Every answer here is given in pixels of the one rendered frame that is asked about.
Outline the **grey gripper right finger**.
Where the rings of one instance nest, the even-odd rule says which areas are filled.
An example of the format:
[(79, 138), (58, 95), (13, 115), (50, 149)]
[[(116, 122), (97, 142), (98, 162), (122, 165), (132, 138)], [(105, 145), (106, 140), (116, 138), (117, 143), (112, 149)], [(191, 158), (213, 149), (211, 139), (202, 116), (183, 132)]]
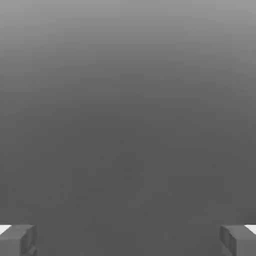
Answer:
[(222, 256), (256, 256), (256, 224), (221, 225)]

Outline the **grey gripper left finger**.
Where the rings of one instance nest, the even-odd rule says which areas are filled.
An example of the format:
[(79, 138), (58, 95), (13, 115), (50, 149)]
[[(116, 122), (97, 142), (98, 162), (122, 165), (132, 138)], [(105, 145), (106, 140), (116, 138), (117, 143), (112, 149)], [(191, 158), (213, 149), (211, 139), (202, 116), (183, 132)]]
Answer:
[(38, 256), (37, 227), (0, 224), (0, 256)]

